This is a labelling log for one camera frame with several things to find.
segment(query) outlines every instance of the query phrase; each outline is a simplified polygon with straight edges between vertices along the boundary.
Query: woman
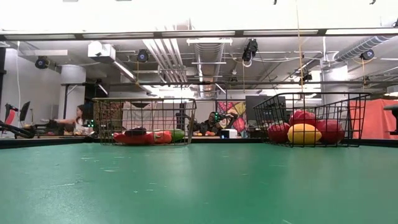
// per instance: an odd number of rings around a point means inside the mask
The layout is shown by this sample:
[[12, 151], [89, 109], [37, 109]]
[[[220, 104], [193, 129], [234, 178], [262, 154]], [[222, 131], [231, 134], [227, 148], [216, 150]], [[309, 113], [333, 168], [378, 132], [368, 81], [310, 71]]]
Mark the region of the woman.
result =
[[72, 124], [74, 125], [73, 133], [76, 135], [86, 135], [92, 132], [92, 129], [83, 127], [85, 122], [84, 119], [84, 105], [79, 105], [76, 108], [76, 118], [75, 119], [56, 119], [54, 120], [58, 124]]

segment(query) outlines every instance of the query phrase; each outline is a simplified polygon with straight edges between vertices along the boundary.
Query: red fruit toy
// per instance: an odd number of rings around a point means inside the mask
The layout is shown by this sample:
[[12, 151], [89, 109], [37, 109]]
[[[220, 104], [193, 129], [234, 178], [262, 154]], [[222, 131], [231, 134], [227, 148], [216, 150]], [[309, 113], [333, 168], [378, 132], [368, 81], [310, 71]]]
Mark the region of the red fruit toy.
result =
[[114, 133], [113, 139], [116, 142], [128, 145], [150, 145], [155, 144], [154, 136], [152, 133], [147, 133], [138, 136], [127, 136], [124, 133]]
[[289, 124], [291, 126], [295, 124], [311, 124], [312, 126], [315, 126], [316, 123], [315, 114], [303, 110], [294, 111], [293, 115], [289, 119]]
[[344, 139], [344, 129], [337, 120], [320, 120], [316, 125], [321, 132], [321, 142], [325, 144], [337, 144]]
[[290, 125], [287, 123], [274, 124], [268, 128], [269, 140], [275, 143], [285, 143], [287, 140], [287, 133], [289, 132]]
[[168, 144], [170, 142], [172, 142], [172, 133], [170, 131], [155, 132], [155, 143], [156, 144]]

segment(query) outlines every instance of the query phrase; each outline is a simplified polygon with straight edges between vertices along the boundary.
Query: yellow ball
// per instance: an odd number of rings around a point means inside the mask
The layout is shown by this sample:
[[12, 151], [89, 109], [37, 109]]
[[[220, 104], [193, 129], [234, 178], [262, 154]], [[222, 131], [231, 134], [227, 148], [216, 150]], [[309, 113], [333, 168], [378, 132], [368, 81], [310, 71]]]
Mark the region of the yellow ball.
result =
[[295, 124], [289, 128], [287, 137], [293, 144], [315, 144], [322, 134], [311, 124]]

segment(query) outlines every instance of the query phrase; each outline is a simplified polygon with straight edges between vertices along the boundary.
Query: white column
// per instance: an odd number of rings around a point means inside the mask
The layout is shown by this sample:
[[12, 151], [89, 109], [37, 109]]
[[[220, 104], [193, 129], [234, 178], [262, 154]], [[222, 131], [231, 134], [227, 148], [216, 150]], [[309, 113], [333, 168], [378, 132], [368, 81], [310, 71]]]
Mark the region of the white column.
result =
[[[322, 80], [327, 81], [347, 81], [348, 80], [348, 66], [343, 64], [341, 67], [331, 68], [329, 70], [323, 70]], [[322, 92], [348, 92], [348, 84], [337, 84], [337, 85], [321, 85]], [[333, 94], [323, 95], [323, 104], [334, 103], [341, 100], [346, 100], [348, 95], [345, 94]]]
[[[329, 69], [322, 70], [322, 81], [347, 81], [348, 80], [348, 66], [346, 63], [342, 63], [338, 67], [333, 67]], [[321, 85], [322, 92], [325, 93], [322, 95], [322, 105], [330, 105], [327, 107], [322, 107], [326, 111], [320, 111], [320, 113], [324, 113], [323, 119], [336, 119], [344, 121], [347, 117], [346, 109], [347, 106], [348, 94], [344, 94], [349, 92], [348, 84], [333, 84], [333, 85]]]
[[[86, 69], [78, 65], [63, 65], [61, 71], [61, 83], [83, 83], [86, 81]], [[76, 107], [82, 105], [85, 102], [85, 90], [84, 86], [76, 86], [72, 91], [74, 85], [70, 85], [67, 98], [67, 115], [66, 119], [76, 117]], [[61, 86], [60, 89], [60, 102], [58, 107], [58, 119], [63, 119], [63, 106], [65, 99], [65, 86]]]

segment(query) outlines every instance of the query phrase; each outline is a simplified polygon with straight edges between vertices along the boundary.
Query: long hair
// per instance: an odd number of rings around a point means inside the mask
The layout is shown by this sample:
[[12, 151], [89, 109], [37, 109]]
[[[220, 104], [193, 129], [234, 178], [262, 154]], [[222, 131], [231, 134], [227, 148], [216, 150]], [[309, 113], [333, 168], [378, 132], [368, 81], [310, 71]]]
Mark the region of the long hair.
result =
[[81, 117], [76, 117], [76, 123], [78, 123], [79, 119], [83, 120], [83, 123], [85, 122], [85, 106], [84, 105], [79, 105], [77, 106], [77, 108], [79, 108], [79, 110], [81, 110]]

